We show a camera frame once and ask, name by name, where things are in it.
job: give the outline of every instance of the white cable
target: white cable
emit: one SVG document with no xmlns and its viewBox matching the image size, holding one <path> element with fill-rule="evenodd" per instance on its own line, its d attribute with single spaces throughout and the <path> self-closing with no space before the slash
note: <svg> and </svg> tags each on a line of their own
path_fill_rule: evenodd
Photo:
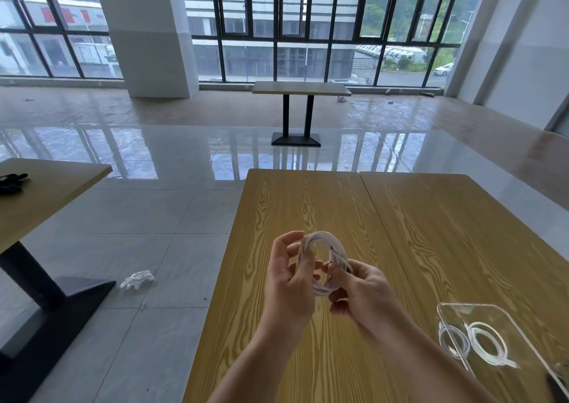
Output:
<svg viewBox="0 0 569 403">
<path fill-rule="evenodd" d="M 460 351 L 464 354 L 465 357 L 468 357 L 468 354 L 470 353 L 470 341 L 468 340 L 468 337 L 466 336 L 465 333 L 463 333 L 462 331 L 459 330 L 459 328 L 457 327 L 453 327 L 452 325 L 448 326 L 448 330 L 445 327 L 445 325 L 442 322 L 439 322 L 439 344 L 443 349 L 446 349 L 447 351 L 450 352 L 450 354 L 456 358 L 457 360 L 460 359 L 460 355 L 459 353 L 456 351 L 456 349 L 451 348 L 447 342 L 445 342 L 445 338 L 444 335 L 445 333 L 451 332 L 452 334 L 454 334 L 456 337 L 459 338 L 459 346 L 460 346 Z"/>
<path fill-rule="evenodd" d="M 486 327 L 487 329 L 491 330 L 496 336 L 498 336 L 500 341 L 498 342 L 492 334 L 487 332 L 485 329 L 481 329 L 480 326 Z M 470 340 L 472 349 L 474 349 L 474 351 L 478 354 L 478 356 L 481 357 L 488 364 L 509 365 L 510 367 L 520 368 L 520 366 L 518 366 L 517 363 L 508 359 L 508 346 L 506 346 L 506 342 L 504 342 L 504 339 L 502 338 L 500 333 L 496 331 L 494 328 L 490 327 L 490 325 L 484 322 L 472 322 L 470 325 L 468 325 L 465 322 L 464 327 L 466 328 L 466 334 L 468 335 L 468 340 Z M 482 345 L 478 342 L 476 337 L 479 334 L 486 336 L 492 342 L 492 344 L 496 348 L 497 352 L 496 355 L 488 353 L 482 347 Z"/>
<path fill-rule="evenodd" d="M 301 241 L 301 248 L 298 250 L 299 264 L 302 261 L 304 251 L 317 242 L 321 242 L 330 248 L 330 263 L 335 263 L 336 266 L 342 268 L 342 270 L 347 270 L 349 273 L 353 273 L 352 266 L 346 261 L 346 251 L 344 250 L 344 246 L 330 232 L 318 231 L 304 236 Z M 332 281 L 330 275 L 326 277 L 326 281 L 323 285 L 313 279 L 312 286 L 314 287 L 314 293 L 318 297 L 325 297 L 339 288 L 339 286 Z"/>
</svg>

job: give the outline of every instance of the tabletop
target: tabletop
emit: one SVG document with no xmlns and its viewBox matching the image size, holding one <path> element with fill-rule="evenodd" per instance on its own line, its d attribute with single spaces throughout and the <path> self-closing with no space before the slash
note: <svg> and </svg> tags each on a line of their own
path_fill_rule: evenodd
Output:
<svg viewBox="0 0 569 403">
<path fill-rule="evenodd" d="M 358 174 L 250 169 L 183 402 L 205 402 L 250 341 L 273 240 L 295 229 L 337 236 L 349 257 L 381 268 L 405 308 L 424 322 Z M 323 249 L 318 256 L 327 260 Z M 410 401 L 405 385 L 372 355 L 349 319 L 331 317 L 329 307 L 328 299 L 317 299 L 276 401 Z"/>
<path fill-rule="evenodd" d="M 253 94 L 352 95 L 343 84 L 335 82 L 257 81 L 251 92 Z"/>
<path fill-rule="evenodd" d="M 110 165 L 7 159 L 0 176 L 27 173 L 23 191 L 0 196 L 0 253 L 112 172 Z"/>
<path fill-rule="evenodd" d="M 494 304 L 549 365 L 569 359 L 569 263 L 545 241 L 466 175 L 360 175 L 428 323 L 423 331 L 437 340 L 439 302 Z M 512 369 L 472 367 L 500 401 L 549 394 L 544 374 L 520 381 Z"/>
</svg>

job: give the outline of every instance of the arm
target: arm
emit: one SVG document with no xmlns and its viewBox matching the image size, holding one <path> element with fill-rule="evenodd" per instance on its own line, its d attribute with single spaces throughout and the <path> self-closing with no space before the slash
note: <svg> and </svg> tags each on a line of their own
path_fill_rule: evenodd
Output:
<svg viewBox="0 0 569 403">
<path fill-rule="evenodd" d="M 324 264 L 340 289 L 330 311 L 349 316 L 364 340 L 407 379 L 418 402 L 483 402 L 497 400 L 449 354 L 433 342 L 404 311 L 383 273 L 348 260 L 353 274 Z"/>
<path fill-rule="evenodd" d="M 302 231 L 289 232 L 273 243 L 259 326 L 209 403 L 274 401 L 285 365 L 314 313 L 312 278 L 320 278 L 313 274 L 322 262 L 308 251 L 298 270 L 296 264 L 288 264 L 298 254 L 303 235 Z"/>
</svg>

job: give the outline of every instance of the black table base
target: black table base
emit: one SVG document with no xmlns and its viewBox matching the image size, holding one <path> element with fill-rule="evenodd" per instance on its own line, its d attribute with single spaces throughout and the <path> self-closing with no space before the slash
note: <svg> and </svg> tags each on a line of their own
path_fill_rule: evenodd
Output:
<svg viewBox="0 0 569 403">
<path fill-rule="evenodd" d="M 303 134 L 288 133 L 288 98 L 288 94 L 283 94 L 283 132 L 273 133 L 273 141 L 271 142 L 271 145 L 285 147 L 320 147 L 320 136 L 310 135 L 314 95 L 309 95 L 306 99 L 306 118 L 304 119 Z"/>
<path fill-rule="evenodd" d="M 29 401 L 116 282 L 49 277 L 17 242 L 0 267 L 39 306 L 0 349 L 0 401 Z"/>
</svg>

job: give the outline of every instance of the glossy tile floor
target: glossy tile floor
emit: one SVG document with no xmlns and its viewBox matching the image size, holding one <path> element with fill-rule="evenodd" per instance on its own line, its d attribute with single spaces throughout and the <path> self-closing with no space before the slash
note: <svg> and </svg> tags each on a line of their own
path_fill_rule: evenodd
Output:
<svg viewBox="0 0 569 403">
<path fill-rule="evenodd" d="M 445 98 L 316 98 L 318 149 L 271 147 L 281 122 L 273 96 L 146 101 L 124 90 L 0 88 L 0 99 L 0 160 L 114 169 L 26 236 L 38 261 L 53 276 L 120 283 L 140 270 L 156 275 L 139 291 L 111 292 L 33 402 L 181 400 L 251 168 L 465 173 L 569 259 L 567 183 L 559 185 L 567 154 L 552 152 L 567 142 L 484 108 Z M 291 126 L 302 126 L 303 105 L 291 98 Z M 500 131 L 501 146 L 491 140 Z M 508 147 L 510 131 L 518 143 Z M 541 152 L 532 153 L 536 144 Z M 0 274 L 0 344 L 32 309 Z"/>
</svg>

